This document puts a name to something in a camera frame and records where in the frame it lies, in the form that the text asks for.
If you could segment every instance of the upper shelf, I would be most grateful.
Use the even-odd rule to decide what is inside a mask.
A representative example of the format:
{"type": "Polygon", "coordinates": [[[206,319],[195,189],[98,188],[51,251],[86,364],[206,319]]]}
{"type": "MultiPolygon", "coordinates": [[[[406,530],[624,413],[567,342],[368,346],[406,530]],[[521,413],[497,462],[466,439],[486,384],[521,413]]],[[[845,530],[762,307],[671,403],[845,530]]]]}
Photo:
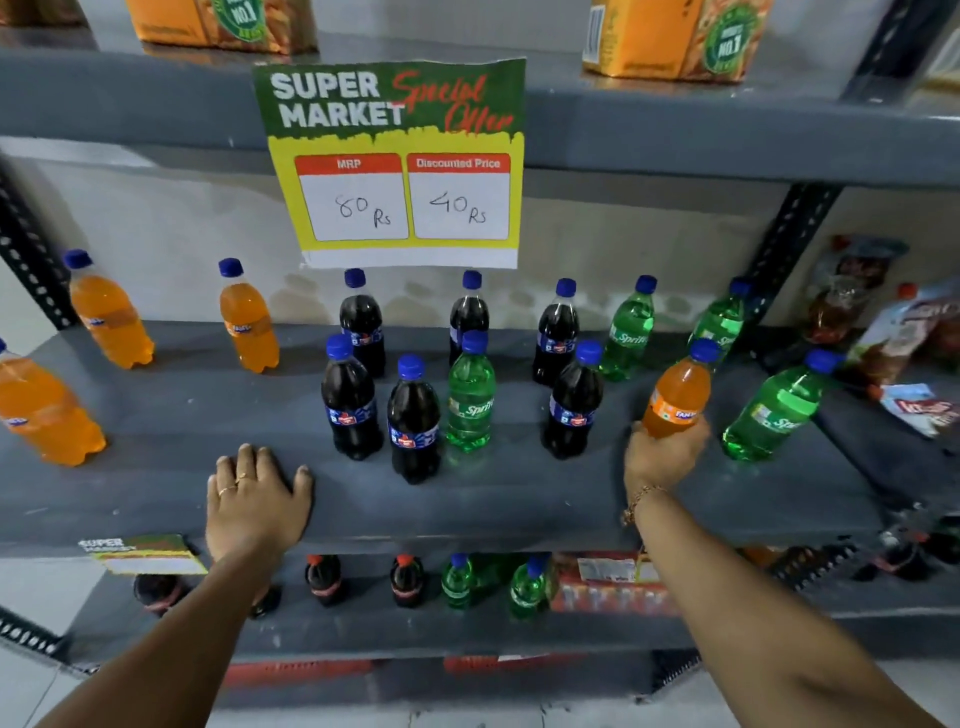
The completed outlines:
{"type": "MultiPolygon", "coordinates": [[[[81,539],[152,533],[199,540],[206,478],[219,455],[244,442],[272,447],[288,472],[306,463],[316,474],[316,506],[300,546],[306,553],[635,548],[636,531],[619,522],[628,427],[685,344],[681,335],[655,336],[653,368],[607,387],[587,451],[561,462],[540,444],[549,393],[530,379],[534,334],[492,331],[491,443],[470,455],[448,448],[440,473],[411,486],[394,473],[389,444],[362,463],[333,448],[320,394],[333,327],[277,327],[280,367],[265,376],[240,368],[222,324],[147,327],[157,344],[147,368],[114,367],[82,328],[35,352],[74,388],[110,445],[79,468],[63,468],[0,434],[6,551],[39,555],[81,539]]],[[[445,328],[388,328],[386,342],[381,426],[400,353],[421,353],[441,401],[446,394],[445,328]]],[[[717,431],[763,379],[753,362],[721,368],[708,406],[717,431]]],[[[868,483],[813,425],[762,464],[733,462],[712,440],[678,494],[700,523],[736,545],[816,545],[871,537],[881,527],[868,483]]]]}
{"type": "MultiPolygon", "coordinates": [[[[266,150],[250,73],[263,56],[144,46],[127,18],[95,35],[5,29],[0,45],[0,86],[16,100],[0,107],[0,135],[266,150]]],[[[609,79],[573,54],[328,33],[320,48],[296,60],[526,56],[528,167],[960,187],[960,102],[899,82],[859,85],[846,94],[857,100],[839,101],[847,79],[762,44],[740,86],[609,79]]]]}

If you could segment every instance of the green soda bottle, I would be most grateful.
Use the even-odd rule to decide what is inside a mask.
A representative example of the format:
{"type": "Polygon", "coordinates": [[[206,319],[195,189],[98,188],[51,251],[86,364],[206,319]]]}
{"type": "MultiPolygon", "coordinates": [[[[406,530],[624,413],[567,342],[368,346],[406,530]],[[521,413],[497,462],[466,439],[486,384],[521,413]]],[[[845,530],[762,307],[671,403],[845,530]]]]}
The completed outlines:
{"type": "Polygon", "coordinates": [[[806,355],[803,366],[771,376],[723,433],[734,460],[764,460],[809,420],[820,406],[827,379],[841,357],[824,349],[806,355]]]}
{"type": "Polygon", "coordinates": [[[613,314],[610,336],[603,349],[600,372],[607,381],[629,378],[643,356],[654,327],[654,300],[657,279],[640,276],[636,292],[620,304],[613,314]]]}
{"type": "Polygon", "coordinates": [[[743,317],[746,308],[746,298],[750,295],[750,282],[746,279],[735,278],[730,281],[730,295],[726,298],[717,299],[710,304],[708,309],[700,316],[700,321],[690,334],[689,346],[697,339],[712,339],[720,345],[720,358],[716,360],[717,366],[736,337],[740,335],[743,328],[743,317]]]}
{"type": "Polygon", "coordinates": [[[510,582],[510,613],[518,619],[535,615],[546,599],[546,567],[542,556],[533,556],[514,572],[510,582]]]}
{"type": "Polygon", "coordinates": [[[487,358],[487,333],[464,331],[460,354],[450,369],[450,397],[446,401],[450,419],[446,439],[470,452],[490,441],[490,417],[496,377],[487,358]]]}
{"type": "Polygon", "coordinates": [[[446,603],[449,606],[454,609],[467,609],[472,601],[473,587],[476,584],[470,557],[465,553],[452,554],[440,583],[444,587],[446,603]]]}

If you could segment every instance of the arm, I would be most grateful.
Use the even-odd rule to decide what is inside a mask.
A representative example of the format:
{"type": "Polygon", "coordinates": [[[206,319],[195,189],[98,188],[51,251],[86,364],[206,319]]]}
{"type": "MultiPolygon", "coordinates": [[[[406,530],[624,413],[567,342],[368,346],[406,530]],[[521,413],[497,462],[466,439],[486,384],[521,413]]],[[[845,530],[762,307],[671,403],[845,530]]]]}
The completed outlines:
{"type": "Polygon", "coordinates": [[[625,480],[650,558],[741,725],[941,726],[833,621],[708,534],[669,494],[709,436],[703,418],[663,440],[637,423],[625,480]]]}
{"type": "Polygon", "coordinates": [[[206,542],[215,565],[203,583],[139,644],[74,690],[38,728],[166,728],[206,725],[251,605],[306,526],[313,478],[303,467],[293,494],[264,448],[228,457],[207,482],[206,542]]]}

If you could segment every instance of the cola label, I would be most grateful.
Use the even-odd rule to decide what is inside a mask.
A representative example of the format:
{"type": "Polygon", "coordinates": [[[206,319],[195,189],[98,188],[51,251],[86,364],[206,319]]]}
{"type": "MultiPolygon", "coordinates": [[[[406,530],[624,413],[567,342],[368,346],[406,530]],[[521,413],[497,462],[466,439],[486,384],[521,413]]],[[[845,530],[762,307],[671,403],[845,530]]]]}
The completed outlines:
{"type": "Polygon", "coordinates": [[[571,412],[554,400],[553,395],[550,396],[550,416],[566,427],[587,427],[592,425],[593,416],[596,413],[597,411],[595,409],[590,412],[571,412]]]}
{"type": "Polygon", "coordinates": [[[357,409],[332,409],[327,407],[326,416],[331,423],[338,427],[360,425],[367,420],[376,419],[376,400],[370,400],[369,403],[357,409]]]}
{"type": "Polygon", "coordinates": [[[370,333],[351,331],[349,328],[341,328],[340,331],[350,337],[350,341],[355,347],[366,347],[370,344],[376,344],[383,341],[383,327],[377,327],[370,333]]]}
{"type": "Polygon", "coordinates": [[[546,353],[573,353],[577,348],[576,339],[551,339],[541,332],[537,336],[537,346],[546,353]]]}
{"type": "Polygon", "coordinates": [[[433,425],[426,432],[418,432],[416,435],[408,435],[406,432],[400,432],[396,427],[390,425],[390,442],[402,449],[429,448],[437,442],[437,433],[439,432],[440,423],[433,425]]]}

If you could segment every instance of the price box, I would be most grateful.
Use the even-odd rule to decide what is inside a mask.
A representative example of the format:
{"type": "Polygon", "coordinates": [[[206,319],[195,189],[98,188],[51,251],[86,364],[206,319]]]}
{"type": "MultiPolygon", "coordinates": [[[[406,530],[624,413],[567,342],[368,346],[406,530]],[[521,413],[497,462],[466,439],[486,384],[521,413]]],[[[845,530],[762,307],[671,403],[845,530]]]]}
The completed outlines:
{"type": "Polygon", "coordinates": [[[414,235],[423,239],[506,240],[510,235],[510,155],[407,155],[414,235]]]}
{"type": "Polygon", "coordinates": [[[317,240],[409,237],[399,154],[301,156],[296,167],[317,240]]]}

